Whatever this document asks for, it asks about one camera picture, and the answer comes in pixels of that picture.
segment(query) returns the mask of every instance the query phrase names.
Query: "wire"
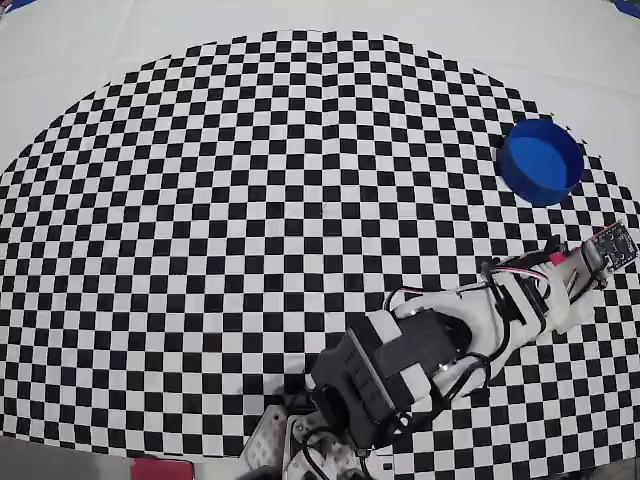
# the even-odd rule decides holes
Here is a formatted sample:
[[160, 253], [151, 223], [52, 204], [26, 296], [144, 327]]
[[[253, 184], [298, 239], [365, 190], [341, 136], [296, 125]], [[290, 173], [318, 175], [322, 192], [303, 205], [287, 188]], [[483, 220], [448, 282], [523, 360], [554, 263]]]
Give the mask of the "wire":
[[305, 401], [308, 402], [309, 398], [310, 398], [310, 394], [311, 392], [309, 390], [307, 390], [306, 388], [303, 388], [302, 390], [298, 390], [296, 393], [294, 393], [293, 395], [291, 395], [291, 398], [289, 399], [288, 402], [284, 403], [284, 397], [282, 398], [283, 403], [284, 403], [284, 408], [287, 410], [287, 413], [289, 415], [291, 415], [292, 413], [294, 413], [294, 408], [296, 406], [296, 401], [304, 396]]
[[594, 270], [591, 267], [591, 264], [589, 263], [589, 259], [587, 258], [586, 252], [584, 251], [584, 245], [585, 245], [584, 243], [580, 245], [580, 253], [582, 254], [582, 259], [584, 260], [584, 263], [587, 266], [587, 270], [589, 270], [589, 279], [582, 286], [582, 288], [578, 290], [578, 293], [576, 293], [573, 297], [571, 297], [571, 300], [569, 301], [569, 303], [571, 303], [572, 305], [578, 300], [580, 300], [582, 296], [589, 291], [589, 289], [591, 288], [591, 285], [593, 285], [593, 282], [598, 279], [598, 275], [600, 275], [604, 271], [604, 269], [607, 268], [607, 261], [605, 260], [602, 262], [602, 264], [598, 268]]
[[482, 284], [482, 285], [478, 285], [476, 287], [468, 287], [468, 288], [464, 288], [464, 287], [460, 287], [458, 290], [454, 290], [458, 296], [460, 297], [461, 294], [466, 293], [466, 292], [475, 292], [477, 290], [486, 290], [487, 288], [489, 288], [489, 285], [487, 285], [486, 283]]
[[413, 293], [415, 295], [424, 295], [425, 293], [434, 293], [440, 290], [427, 290], [426, 288], [418, 288], [418, 287], [407, 287], [406, 285], [400, 285], [398, 288], [394, 289], [385, 299], [382, 307], [387, 311], [391, 311], [391, 300], [396, 296], [397, 293]]
[[496, 358], [498, 358], [500, 355], [502, 355], [502, 353], [507, 349], [507, 345], [509, 345], [509, 339], [511, 337], [511, 327], [509, 325], [509, 319], [507, 318], [507, 311], [505, 309], [504, 299], [502, 298], [502, 296], [500, 295], [500, 292], [498, 291], [496, 282], [493, 279], [493, 272], [490, 269], [488, 263], [482, 264], [482, 273], [485, 279], [487, 280], [487, 285], [489, 285], [489, 288], [491, 289], [491, 293], [493, 294], [496, 300], [496, 304], [495, 304], [496, 311], [498, 312], [498, 315], [500, 315], [500, 318], [502, 318], [502, 342], [500, 342], [498, 349], [494, 351], [491, 355], [489, 355], [489, 357], [487, 357], [488, 360], [492, 362]]
[[360, 455], [360, 469], [364, 474], [364, 478], [366, 480], [373, 480], [371, 473], [369, 473], [369, 467], [367, 467], [367, 457], [369, 456], [369, 452], [366, 455]]
[[576, 280], [578, 279], [578, 270], [574, 270], [571, 274], [571, 278], [569, 278], [569, 283], [567, 284], [567, 295], [571, 293], [573, 287], [576, 285]]
[[396, 435], [396, 439], [406, 437], [407, 435], [411, 435], [414, 432], [424, 432], [427, 428], [429, 428], [429, 423], [433, 423], [433, 421], [444, 412], [444, 402], [436, 402], [433, 404], [433, 409], [430, 412], [420, 412], [420, 416], [418, 419], [415, 418], [415, 415], [411, 416], [411, 428], [406, 428], [400, 434]]
[[320, 466], [313, 460], [313, 458], [311, 458], [311, 453], [309, 452], [309, 440], [311, 439], [311, 437], [317, 433], [323, 432], [336, 435], [336, 433], [329, 427], [321, 426], [312, 428], [307, 433], [305, 433], [304, 437], [302, 437], [302, 454], [304, 455], [304, 458], [309, 466], [313, 468], [313, 470], [318, 474], [321, 480], [329, 480], [329, 477], [327, 477], [327, 475], [322, 471]]
[[490, 375], [491, 375], [491, 365], [489, 363], [488, 357], [486, 357], [485, 355], [482, 355], [480, 353], [475, 353], [475, 352], [467, 353], [465, 355], [465, 357], [475, 357], [475, 358], [478, 359], [478, 361], [477, 362], [473, 362], [471, 365], [469, 365], [466, 368], [466, 370], [464, 372], [462, 372], [462, 375], [460, 375], [458, 377], [458, 380], [456, 380], [456, 382], [449, 389], [449, 391], [444, 394], [442, 399], [447, 404], [451, 403], [451, 400], [453, 400], [456, 397], [456, 395], [458, 395], [458, 393], [460, 393], [460, 390], [462, 390], [462, 387], [465, 386], [465, 384], [467, 383], [467, 381], [471, 377], [471, 374], [473, 372], [475, 372], [479, 368], [484, 368], [484, 375], [485, 375], [485, 377], [484, 377], [484, 388], [486, 388], [488, 386], [488, 384], [489, 384], [489, 378], [490, 378]]
[[546, 300], [547, 298], [549, 298], [551, 296], [551, 284], [547, 283], [547, 288], [544, 291], [544, 295], [542, 296], [543, 300]]
[[540, 272], [536, 272], [535, 270], [531, 270], [529, 268], [515, 268], [515, 267], [494, 267], [492, 269], [492, 272], [508, 272], [508, 273], [514, 273], [517, 275], [521, 275], [523, 277], [533, 277], [533, 278], [537, 278], [538, 280], [544, 280], [545, 282], [549, 283], [549, 278], [544, 275], [543, 273]]

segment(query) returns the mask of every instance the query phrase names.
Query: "red object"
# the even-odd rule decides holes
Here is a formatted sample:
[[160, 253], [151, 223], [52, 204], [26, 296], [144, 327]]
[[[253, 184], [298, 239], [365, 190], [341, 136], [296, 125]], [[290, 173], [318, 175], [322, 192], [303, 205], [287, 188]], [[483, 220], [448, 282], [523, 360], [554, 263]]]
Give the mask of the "red object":
[[131, 466], [131, 480], [193, 480], [193, 464], [182, 460], [138, 458]]

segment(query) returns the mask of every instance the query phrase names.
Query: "blue container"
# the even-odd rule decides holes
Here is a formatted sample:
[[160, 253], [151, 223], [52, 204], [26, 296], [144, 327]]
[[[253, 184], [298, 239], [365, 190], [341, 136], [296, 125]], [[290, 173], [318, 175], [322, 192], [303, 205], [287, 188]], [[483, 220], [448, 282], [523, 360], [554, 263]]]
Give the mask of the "blue container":
[[640, 18], [640, 2], [631, 0], [614, 0], [616, 7], [622, 13]]
[[576, 141], [549, 120], [518, 122], [496, 159], [507, 186], [536, 207], [567, 198], [584, 171]]
[[13, 0], [11, 4], [11, 10], [17, 10], [20, 7], [24, 7], [25, 5], [29, 5], [30, 3], [35, 2], [36, 0]]

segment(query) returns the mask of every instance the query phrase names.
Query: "circuit board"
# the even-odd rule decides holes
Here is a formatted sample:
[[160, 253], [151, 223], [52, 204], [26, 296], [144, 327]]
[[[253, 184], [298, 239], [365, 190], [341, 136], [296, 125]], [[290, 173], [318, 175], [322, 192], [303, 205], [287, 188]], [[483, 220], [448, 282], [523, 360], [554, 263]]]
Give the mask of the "circuit board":
[[608, 269], [615, 272], [626, 267], [638, 257], [638, 246], [621, 222], [616, 222], [591, 237], [591, 242], [605, 260]]

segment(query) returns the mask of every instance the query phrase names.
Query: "black and white checkerboard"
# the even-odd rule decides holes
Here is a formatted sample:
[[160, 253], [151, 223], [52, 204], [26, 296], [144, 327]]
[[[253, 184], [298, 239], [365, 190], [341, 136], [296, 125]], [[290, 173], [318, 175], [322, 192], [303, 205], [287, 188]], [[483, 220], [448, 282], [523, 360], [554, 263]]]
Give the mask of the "black and white checkerboard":
[[[473, 282], [490, 256], [617, 218], [637, 235], [638, 204], [586, 153], [561, 206], [506, 188], [492, 147], [539, 116], [481, 72], [359, 32], [193, 47], [88, 95], [0, 178], [1, 430], [237, 455], [275, 390], [399, 284]], [[632, 266], [595, 323], [523, 348], [489, 392], [398, 442], [396, 474], [635, 455], [639, 304]]]

